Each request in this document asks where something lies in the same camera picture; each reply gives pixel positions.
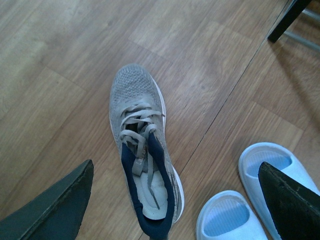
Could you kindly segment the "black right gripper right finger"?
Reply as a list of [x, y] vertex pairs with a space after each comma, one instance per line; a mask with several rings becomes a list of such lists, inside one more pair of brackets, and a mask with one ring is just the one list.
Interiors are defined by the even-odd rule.
[[320, 196], [268, 162], [258, 170], [271, 222], [283, 240], [320, 238]]

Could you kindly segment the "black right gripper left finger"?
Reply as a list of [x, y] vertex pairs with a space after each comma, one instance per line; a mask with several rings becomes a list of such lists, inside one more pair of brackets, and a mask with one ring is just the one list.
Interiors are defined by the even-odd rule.
[[0, 221], [2, 240], [74, 240], [91, 196], [88, 159], [32, 201]]

